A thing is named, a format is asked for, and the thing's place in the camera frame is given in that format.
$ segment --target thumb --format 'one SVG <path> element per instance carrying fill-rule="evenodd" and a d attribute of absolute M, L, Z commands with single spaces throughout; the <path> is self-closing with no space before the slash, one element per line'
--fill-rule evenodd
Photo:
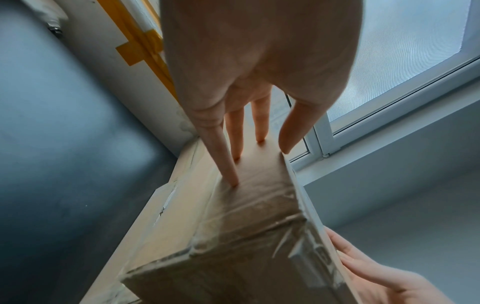
<path fill-rule="evenodd" d="M 340 253 L 340 259 L 353 274 L 395 292 L 417 289 L 427 282 L 417 273 L 384 266 L 375 261 L 354 259 L 344 253 Z"/>

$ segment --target box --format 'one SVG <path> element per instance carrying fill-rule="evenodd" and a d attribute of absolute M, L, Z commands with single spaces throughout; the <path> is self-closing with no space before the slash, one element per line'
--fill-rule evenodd
<path fill-rule="evenodd" d="M 189 147 L 121 282 L 152 304 L 360 303 L 277 142 L 249 140 L 236 188 L 201 141 Z"/>

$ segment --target glass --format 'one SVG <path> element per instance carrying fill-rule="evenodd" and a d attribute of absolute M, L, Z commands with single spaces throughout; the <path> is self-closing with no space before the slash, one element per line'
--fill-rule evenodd
<path fill-rule="evenodd" d="M 332 122 L 461 50 L 470 0 L 365 0 L 360 43 Z"/>
<path fill-rule="evenodd" d="M 287 115 L 290 112 L 290 108 L 293 105 L 294 100 L 287 99 L 285 93 L 277 87 L 273 87 L 271 91 L 270 102 L 270 134 L 278 140 L 280 128 L 284 124 Z M 254 125 L 254 119 L 252 117 L 252 107 L 248 104 L 245 107 L 245 120 L 251 126 Z M 300 141 L 287 155 L 290 161 L 293 161 L 305 154 L 309 153 L 309 149 L 305 140 Z"/>

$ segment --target hand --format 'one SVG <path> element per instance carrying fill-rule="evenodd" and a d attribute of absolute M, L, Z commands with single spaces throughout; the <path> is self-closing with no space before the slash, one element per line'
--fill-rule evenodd
<path fill-rule="evenodd" d="M 325 229 L 364 304 L 454 304 L 421 275 L 380 265 Z"/>
<path fill-rule="evenodd" d="M 347 84 L 362 0 L 161 1 L 160 12 L 178 101 L 235 186 L 244 106 L 251 103 L 261 142 L 269 131 L 272 84 L 296 100 L 278 140 L 288 154 Z"/>

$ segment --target tape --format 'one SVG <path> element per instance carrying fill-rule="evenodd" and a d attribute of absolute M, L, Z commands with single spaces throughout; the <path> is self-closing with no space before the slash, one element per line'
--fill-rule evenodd
<path fill-rule="evenodd" d="M 160 35 L 155 30 L 144 33 L 121 0 L 98 0 L 98 3 L 128 40 L 127 43 L 116 48 L 125 62 L 132 66 L 140 61 L 145 61 L 173 97 L 177 99 L 169 70 L 159 54 L 163 50 L 163 39 Z M 159 20 L 151 5 L 146 5 L 146 8 L 149 14 L 155 14 L 155 20 Z"/>

